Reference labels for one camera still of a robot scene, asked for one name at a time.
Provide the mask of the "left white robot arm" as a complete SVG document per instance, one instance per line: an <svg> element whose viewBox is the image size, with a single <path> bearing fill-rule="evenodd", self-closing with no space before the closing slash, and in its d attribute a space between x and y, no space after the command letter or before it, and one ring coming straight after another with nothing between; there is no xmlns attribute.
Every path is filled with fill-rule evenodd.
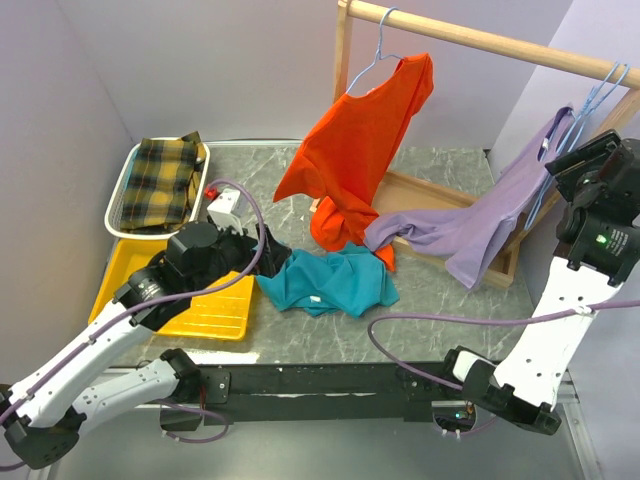
<svg viewBox="0 0 640 480"><path fill-rule="evenodd" d="M21 464L34 470L54 464L92 428L140 404L199 395L200 369L181 349L131 374L95 381L117 357L188 310L196 293L218 291L216 281L227 274L275 276L292 251L267 226L256 230L259 236L251 238L212 223L186 224L63 350L2 387L1 426Z"/></svg>

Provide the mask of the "teal t shirt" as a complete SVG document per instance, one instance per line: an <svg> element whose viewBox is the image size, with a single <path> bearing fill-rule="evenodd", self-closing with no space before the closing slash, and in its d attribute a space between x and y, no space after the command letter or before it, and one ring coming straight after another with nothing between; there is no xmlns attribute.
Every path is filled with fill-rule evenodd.
<svg viewBox="0 0 640 480"><path fill-rule="evenodd" d="M359 318L372 307L399 300L385 264L352 243L325 255L295 249L275 276L256 280L277 310L302 309L314 317L343 312Z"/></svg>

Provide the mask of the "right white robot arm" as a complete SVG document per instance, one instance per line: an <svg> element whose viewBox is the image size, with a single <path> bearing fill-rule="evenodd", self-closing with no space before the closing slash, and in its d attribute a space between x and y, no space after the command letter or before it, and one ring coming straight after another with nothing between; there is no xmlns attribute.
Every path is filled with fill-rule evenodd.
<svg viewBox="0 0 640 480"><path fill-rule="evenodd" d="M545 167L566 206L536 322L498 364L464 347L450 350L437 382L449 398L553 435L559 387L595 306L616 296L639 261L639 142L609 130Z"/></svg>

